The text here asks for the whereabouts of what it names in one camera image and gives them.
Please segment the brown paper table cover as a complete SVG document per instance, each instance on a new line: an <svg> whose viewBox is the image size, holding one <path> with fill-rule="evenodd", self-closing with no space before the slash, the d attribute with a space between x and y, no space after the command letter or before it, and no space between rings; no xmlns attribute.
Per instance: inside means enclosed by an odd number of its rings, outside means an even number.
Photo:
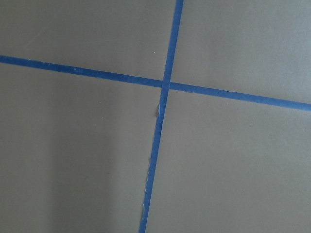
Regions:
<svg viewBox="0 0 311 233"><path fill-rule="evenodd" d="M308 0L3 0L3 233L308 233Z"/></svg>

